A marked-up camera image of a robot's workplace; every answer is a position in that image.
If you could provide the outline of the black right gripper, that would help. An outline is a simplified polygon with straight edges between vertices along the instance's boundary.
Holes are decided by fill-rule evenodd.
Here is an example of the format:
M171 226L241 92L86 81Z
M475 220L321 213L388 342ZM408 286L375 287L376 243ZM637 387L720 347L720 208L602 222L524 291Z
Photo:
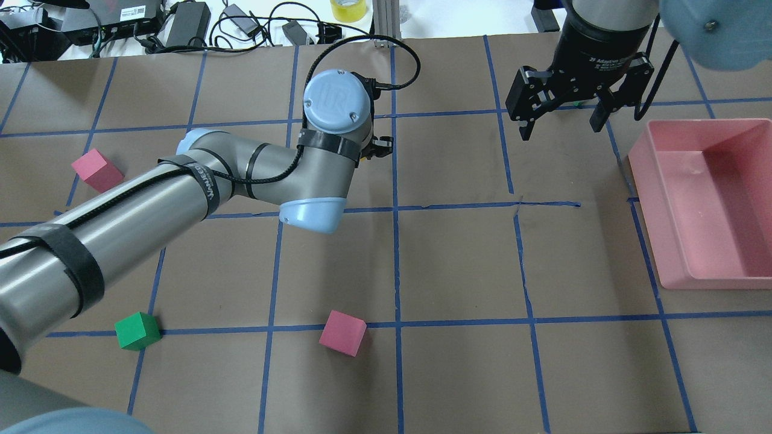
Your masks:
M551 65L520 67L505 99L521 139L530 139L544 112L569 102L598 99L590 116L595 133L621 107L646 112L654 98L653 90L643 96L654 76L653 40L654 12L568 12Z

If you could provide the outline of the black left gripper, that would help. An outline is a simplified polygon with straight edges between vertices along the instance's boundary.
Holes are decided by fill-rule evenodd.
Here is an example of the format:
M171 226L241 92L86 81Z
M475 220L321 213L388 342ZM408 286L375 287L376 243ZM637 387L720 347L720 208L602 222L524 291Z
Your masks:
M394 138L392 136L371 135L369 139L361 142L361 160L383 159L391 156L394 150Z

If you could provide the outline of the green cube near left arm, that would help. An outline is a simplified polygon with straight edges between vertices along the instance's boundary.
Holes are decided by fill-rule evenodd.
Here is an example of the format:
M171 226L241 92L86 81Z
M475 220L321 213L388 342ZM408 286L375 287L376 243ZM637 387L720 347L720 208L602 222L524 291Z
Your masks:
M145 312L136 312L114 324L114 332L121 349L141 351L162 340L157 319Z

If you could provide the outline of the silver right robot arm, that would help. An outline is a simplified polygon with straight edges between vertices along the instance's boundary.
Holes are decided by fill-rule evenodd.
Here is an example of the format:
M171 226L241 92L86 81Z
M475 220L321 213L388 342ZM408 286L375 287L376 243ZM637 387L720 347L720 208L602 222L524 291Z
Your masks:
M769 1L564 1L567 12L545 71L522 66L505 99L529 140L536 121L569 102L596 100L599 132L623 107L642 120L678 49L712 71L769 60Z

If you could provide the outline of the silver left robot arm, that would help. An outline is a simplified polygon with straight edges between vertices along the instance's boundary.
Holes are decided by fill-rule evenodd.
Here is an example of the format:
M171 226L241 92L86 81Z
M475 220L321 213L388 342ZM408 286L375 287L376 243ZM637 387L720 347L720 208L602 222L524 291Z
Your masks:
M297 148L196 128L174 156L2 245L2 432L148 433L20 377L28 349L103 299L151 253L234 196L279 206L288 225L333 233L361 159L389 156L374 102L396 85L331 69L306 77Z

